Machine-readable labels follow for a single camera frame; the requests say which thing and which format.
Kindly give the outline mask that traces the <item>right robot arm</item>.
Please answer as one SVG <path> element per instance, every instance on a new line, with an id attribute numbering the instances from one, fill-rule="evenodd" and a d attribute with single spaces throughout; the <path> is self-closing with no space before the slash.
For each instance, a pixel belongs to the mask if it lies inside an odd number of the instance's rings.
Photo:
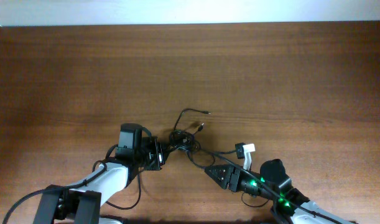
<path id="1" fill-rule="evenodd" d="M 258 173 L 248 171 L 232 162 L 209 166 L 205 168 L 205 173 L 222 189 L 242 192 L 271 201 L 271 213 L 277 223 L 349 222 L 320 208 L 314 201 L 293 187 L 292 179 L 286 174 L 280 159 L 264 162 Z"/>

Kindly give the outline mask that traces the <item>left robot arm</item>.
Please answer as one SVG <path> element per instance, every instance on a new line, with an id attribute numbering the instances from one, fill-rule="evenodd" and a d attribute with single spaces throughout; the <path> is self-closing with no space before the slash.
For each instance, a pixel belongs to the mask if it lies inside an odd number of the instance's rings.
<path id="1" fill-rule="evenodd" d="M 127 220 L 101 215 L 100 208 L 117 192 L 124 190 L 146 170 L 161 170 L 167 144 L 157 140 L 140 124 L 121 125 L 119 141 L 98 161 L 90 175 L 69 186 L 50 185 L 42 193 L 34 223 L 73 220 L 74 223 L 116 223 Z"/>

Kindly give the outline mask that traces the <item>black cable white plug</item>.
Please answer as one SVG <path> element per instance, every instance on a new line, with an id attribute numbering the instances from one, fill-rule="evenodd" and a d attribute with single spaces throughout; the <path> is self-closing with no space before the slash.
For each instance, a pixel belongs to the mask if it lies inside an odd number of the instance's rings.
<path id="1" fill-rule="evenodd" d="M 190 133 L 183 129 L 174 128 L 174 130 L 169 134 L 169 142 L 165 153 L 170 154 L 174 151 L 182 151 L 186 153 L 190 162 L 199 169 L 205 169 L 209 166 L 212 166 L 216 159 L 215 156 L 210 155 L 212 162 L 210 165 L 200 165 L 194 161 L 193 156 L 198 152 L 205 152 L 202 148 L 202 145 L 199 141 L 195 139 L 195 135 L 203 130 L 204 123 L 198 126 L 198 129 L 194 133 Z"/>

